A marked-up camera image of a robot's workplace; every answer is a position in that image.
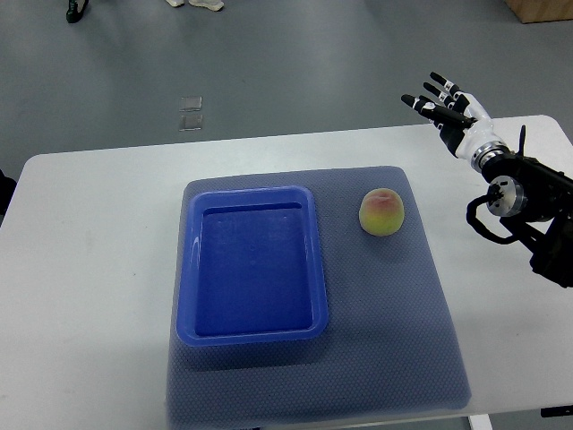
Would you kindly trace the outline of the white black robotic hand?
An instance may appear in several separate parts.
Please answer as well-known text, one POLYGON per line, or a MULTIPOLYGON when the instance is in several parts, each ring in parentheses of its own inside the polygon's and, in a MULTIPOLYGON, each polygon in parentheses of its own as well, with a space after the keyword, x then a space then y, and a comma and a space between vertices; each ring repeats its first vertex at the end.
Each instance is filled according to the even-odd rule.
POLYGON ((454 157, 477 164, 486 151, 508 149, 494 132, 492 118, 473 94, 436 72, 430 73, 430 78, 423 85, 426 96, 404 94, 401 101, 434 125, 454 157))

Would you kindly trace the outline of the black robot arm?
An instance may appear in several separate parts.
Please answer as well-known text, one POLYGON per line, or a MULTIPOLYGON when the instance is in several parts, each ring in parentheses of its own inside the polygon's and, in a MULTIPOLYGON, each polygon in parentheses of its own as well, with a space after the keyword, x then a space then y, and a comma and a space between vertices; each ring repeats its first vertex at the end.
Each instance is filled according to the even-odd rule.
POLYGON ((466 222, 481 237, 499 244, 516 242, 532 254, 534 273, 563 288, 572 286, 572 179, 525 155, 526 129, 519 135, 518 151, 489 142, 471 158, 489 186, 486 194, 466 207, 466 222), (509 232, 491 232, 478 218, 485 205, 509 232))

